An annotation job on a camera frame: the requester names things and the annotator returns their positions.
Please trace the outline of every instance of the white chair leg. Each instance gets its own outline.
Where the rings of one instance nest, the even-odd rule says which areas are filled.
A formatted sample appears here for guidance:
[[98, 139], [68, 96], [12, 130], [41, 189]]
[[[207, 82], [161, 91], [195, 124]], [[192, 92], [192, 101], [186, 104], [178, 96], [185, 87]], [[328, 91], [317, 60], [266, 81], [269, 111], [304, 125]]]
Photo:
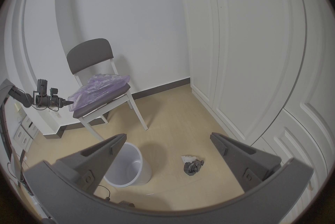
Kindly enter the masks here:
[[84, 121], [83, 117], [80, 117], [78, 120], [82, 123], [83, 126], [86, 127], [87, 130], [89, 130], [89, 132], [90, 132], [92, 135], [94, 135], [94, 136], [95, 136], [97, 139], [99, 139], [100, 141], [104, 141], [104, 138], [103, 138], [102, 136], [100, 136], [100, 135], [99, 135], [99, 134], [92, 128], [92, 126], [91, 126], [89, 123], [87, 123], [86, 121]]
[[131, 105], [131, 102], [129, 100], [127, 101], [127, 103], [129, 105], [130, 109], [133, 109], [133, 106]]
[[105, 123], [108, 123], [108, 121], [107, 121], [107, 119], [105, 118], [105, 116], [101, 115], [100, 117], [103, 119], [103, 121], [104, 121]]
[[143, 118], [142, 118], [142, 115], [141, 115], [141, 113], [139, 112], [139, 110], [138, 110], [138, 108], [137, 108], [137, 106], [136, 106], [136, 103], [135, 103], [135, 101], [134, 101], [134, 99], [133, 99], [133, 97], [132, 97], [132, 95], [131, 95], [131, 93], [130, 93], [129, 90], [127, 91], [127, 96], [128, 96], [128, 98], [129, 98], [130, 104], [133, 106], [134, 111], [135, 111], [135, 113], [136, 113], [138, 119], [139, 119], [140, 122], [142, 123], [144, 129], [145, 129], [145, 130], [148, 130], [148, 127], [147, 127], [147, 125], [145, 124], [145, 122], [144, 122], [144, 120], [143, 120]]

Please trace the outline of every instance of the white trash can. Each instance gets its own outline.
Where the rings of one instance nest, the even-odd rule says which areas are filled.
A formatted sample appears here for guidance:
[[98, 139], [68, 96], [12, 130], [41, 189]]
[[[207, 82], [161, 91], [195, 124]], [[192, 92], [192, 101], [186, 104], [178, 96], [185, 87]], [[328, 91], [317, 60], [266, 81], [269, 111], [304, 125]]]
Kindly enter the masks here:
[[124, 143], [104, 176], [108, 184], [117, 188], [144, 185], [150, 178], [150, 165], [143, 159], [140, 150], [128, 142]]

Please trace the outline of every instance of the gray baseboard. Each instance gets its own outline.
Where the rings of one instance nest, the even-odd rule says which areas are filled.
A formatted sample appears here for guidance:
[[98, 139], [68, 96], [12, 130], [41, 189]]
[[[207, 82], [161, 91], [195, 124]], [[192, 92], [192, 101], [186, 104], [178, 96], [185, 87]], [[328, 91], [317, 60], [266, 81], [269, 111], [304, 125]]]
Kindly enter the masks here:
[[[133, 93], [132, 96], [133, 96], [133, 99], [139, 99], [139, 98], [142, 98], [142, 97], [154, 95], [154, 94], [159, 93], [159, 92], [163, 92], [163, 91], [166, 91], [166, 90], [177, 88], [177, 87], [189, 84], [189, 83], [190, 83], [190, 78], [177, 80], [177, 81], [171, 82], [169, 84], [164, 84], [164, 85], [157, 86], [157, 87], [154, 87], [154, 88], [151, 88], [151, 89], [148, 89], [148, 90]], [[105, 113], [103, 116], [105, 118], [108, 118], [108, 113], [109, 112]], [[98, 124], [103, 124], [103, 123], [105, 123], [105, 122], [101, 118], [99, 118], [99, 119], [94, 119], [93, 121], [91, 121], [90, 125], [93, 126], [93, 125], [98, 125]], [[61, 126], [59, 128], [59, 130], [56, 134], [48, 134], [48, 135], [44, 135], [44, 137], [47, 138], [47, 139], [61, 138], [63, 133], [66, 130], [78, 129], [78, 128], [83, 128], [83, 127], [84, 126], [82, 125], [81, 122], [73, 123], [73, 124], [69, 124], [69, 125], [64, 125], [64, 126]]]

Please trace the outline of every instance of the chair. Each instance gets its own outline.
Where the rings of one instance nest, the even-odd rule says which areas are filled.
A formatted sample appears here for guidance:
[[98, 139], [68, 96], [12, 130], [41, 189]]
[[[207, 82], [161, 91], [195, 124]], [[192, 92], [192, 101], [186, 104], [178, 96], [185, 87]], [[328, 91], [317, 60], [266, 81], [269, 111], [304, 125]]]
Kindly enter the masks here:
[[[113, 58], [111, 45], [104, 38], [96, 38], [83, 42], [70, 50], [66, 57], [71, 73], [75, 76], [80, 86], [82, 86], [82, 83], [77, 73], [87, 67], [106, 60], [111, 61], [114, 74], [118, 75]], [[102, 141], [104, 139], [92, 128], [89, 122], [101, 116], [103, 121], [108, 123], [103, 114], [125, 102], [128, 102], [130, 109], [134, 109], [144, 129], [147, 130], [148, 127], [145, 124], [129, 89], [129, 84], [126, 84], [122, 88], [107, 94], [101, 99], [88, 104], [85, 107], [77, 109], [73, 112], [73, 118], [79, 119], [83, 126], [85, 126], [92, 135]]]

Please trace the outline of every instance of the camera on robot arm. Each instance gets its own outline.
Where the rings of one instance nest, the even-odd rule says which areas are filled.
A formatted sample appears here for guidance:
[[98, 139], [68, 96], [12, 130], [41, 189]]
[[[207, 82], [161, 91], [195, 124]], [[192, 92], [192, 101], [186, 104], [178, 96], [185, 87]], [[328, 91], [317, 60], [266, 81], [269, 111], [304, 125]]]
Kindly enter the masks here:
[[58, 109], [63, 106], [73, 104], [72, 101], [67, 101], [61, 97], [58, 97], [58, 89], [50, 88], [50, 95], [47, 95], [48, 81], [45, 79], [39, 79], [37, 81], [37, 90], [33, 91], [32, 96], [28, 93], [23, 92], [17, 87], [13, 86], [8, 94], [14, 99], [21, 102], [26, 108], [35, 105], [37, 108], [52, 108]]

